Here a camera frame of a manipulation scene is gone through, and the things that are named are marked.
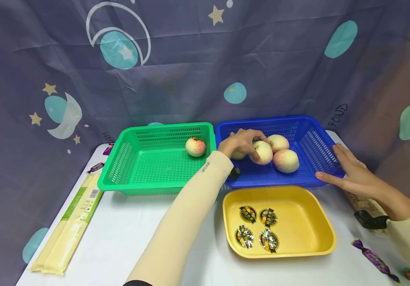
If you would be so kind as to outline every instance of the fabric backdrop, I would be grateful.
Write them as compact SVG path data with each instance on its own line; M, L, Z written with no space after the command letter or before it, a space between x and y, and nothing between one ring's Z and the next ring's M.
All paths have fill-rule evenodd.
M0 285L121 130L293 114L410 196L410 0L0 0Z

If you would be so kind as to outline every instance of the wrapped candy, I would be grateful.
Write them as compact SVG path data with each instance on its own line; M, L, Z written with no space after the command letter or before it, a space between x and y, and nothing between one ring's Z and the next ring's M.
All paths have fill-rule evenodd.
M397 283L400 283L399 278L397 276L395 276L394 274L391 274L391 272L389 271L389 267L385 264L385 262L383 262L383 260L380 259L373 251L371 251L370 249L365 248L364 245L362 244L362 241L360 241L359 239L356 239L355 241L353 241L353 243L351 245L358 248L358 249L360 249L362 251L362 254L370 262L372 262L372 264L375 265L375 267L381 273L386 274L392 280L396 281Z
M90 168L90 170L87 171L87 174L90 174L90 173L98 171L99 169L102 169L104 165L105 165L105 163L98 163L97 165Z
M108 144L108 147L103 151L103 155L108 156L111 153L111 150L114 147L114 143Z

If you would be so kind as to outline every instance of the candy sticker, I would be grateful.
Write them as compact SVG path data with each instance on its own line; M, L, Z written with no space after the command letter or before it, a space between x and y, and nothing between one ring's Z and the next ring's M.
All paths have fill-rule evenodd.
M272 209L263 209L259 213L259 219L263 224L265 224L266 228L270 228L271 226L274 226L276 222L278 221L278 217L274 213L274 210Z
M253 232L251 232L251 230L245 227L244 225L239 226L236 230L235 239L238 242L238 244L240 244L242 247L246 247L247 249L253 247Z
M264 229L259 237L263 249L276 253L278 248L278 237L270 230Z
M244 205L243 207L240 207L240 217L245 222L254 223L256 222L257 213L256 210L249 205Z

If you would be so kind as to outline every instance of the white table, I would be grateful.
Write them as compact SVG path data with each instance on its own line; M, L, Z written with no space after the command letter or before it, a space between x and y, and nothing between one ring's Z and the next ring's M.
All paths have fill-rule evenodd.
M334 133L329 135L341 141ZM36 260L85 178L85 171L99 162L107 144L100 145L82 171L48 233L31 259L17 286L122 286L147 246L157 224L168 210L173 196L133 198L119 192L106 192L76 249L64 277L32 273ZM391 286L350 243L361 238L364 246L376 252L397 274L403 284L410 282L399 273L407 264L385 238L363 229L353 217L353 208L340 190L324 186L311 190L325 209L337 234L337 248L331 255L291 259L242 259L227 244L222 216L223 189L202 226L190 253L183 286L244 285L325 285Z

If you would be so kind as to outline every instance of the moon print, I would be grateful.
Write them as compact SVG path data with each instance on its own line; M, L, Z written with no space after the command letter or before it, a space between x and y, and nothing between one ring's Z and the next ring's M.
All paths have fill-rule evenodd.
M57 128L47 130L47 132L57 139L69 138L82 118L81 106L79 106L78 102L68 93L64 94L66 95L67 103L61 123Z
M105 7L105 6L112 6L115 8L123 9L129 12L130 14L132 14L136 18L136 20L141 24L146 34L146 39L148 41L148 50L146 52L145 57L143 57L141 48L136 42L136 40L132 36L130 36L129 33L127 33L126 31L118 27L107 27L102 30L99 30L93 37L90 36L91 17L98 9ZM138 60L138 55L140 57L141 65L145 64L148 58L150 57L151 38L148 32L148 29L146 28L146 25L141 20L141 18L135 12L133 12L132 9L128 8L127 6L124 6L119 3L109 2L109 1L98 3L97 5L93 6L90 9L89 13L87 14L87 19L85 20L85 30L87 31L87 38L92 47L95 45L95 43L97 42L98 38L101 35L105 33L109 33L109 32L112 33L111 36L106 37L104 41L102 39L101 43L108 44L108 38L109 38L111 42L114 41L114 43L112 44L113 48L108 48L110 45L106 45L105 47L100 47L100 48L102 50L103 57L105 58L107 63L111 64L112 66L118 69L122 69L122 70L131 69L133 66L135 66L135 63ZM131 49L132 45L134 45L134 47L136 48L136 51L133 51Z

